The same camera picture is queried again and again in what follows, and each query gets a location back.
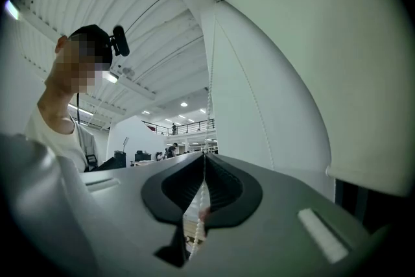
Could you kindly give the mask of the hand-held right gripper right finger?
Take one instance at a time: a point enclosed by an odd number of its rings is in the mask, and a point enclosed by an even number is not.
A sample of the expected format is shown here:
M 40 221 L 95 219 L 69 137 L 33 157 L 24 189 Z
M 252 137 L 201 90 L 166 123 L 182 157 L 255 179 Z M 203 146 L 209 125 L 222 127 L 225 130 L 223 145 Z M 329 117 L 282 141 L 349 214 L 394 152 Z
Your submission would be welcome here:
M 213 153 L 205 154 L 204 162 L 210 200 L 205 230 L 239 226 L 254 214 L 263 198 L 261 184 L 250 174 L 254 165 Z

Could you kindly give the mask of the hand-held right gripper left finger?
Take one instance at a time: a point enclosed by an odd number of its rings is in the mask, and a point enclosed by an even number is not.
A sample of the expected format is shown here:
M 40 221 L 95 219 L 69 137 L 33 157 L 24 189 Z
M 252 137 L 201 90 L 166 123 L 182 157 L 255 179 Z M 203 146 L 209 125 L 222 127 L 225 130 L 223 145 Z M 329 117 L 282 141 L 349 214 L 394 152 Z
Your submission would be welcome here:
M 187 263 L 183 216 L 204 181 L 204 155 L 185 160 L 156 173 L 143 184 L 141 198 L 155 220 L 175 227 L 170 243 L 154 255 L 181 268 Z

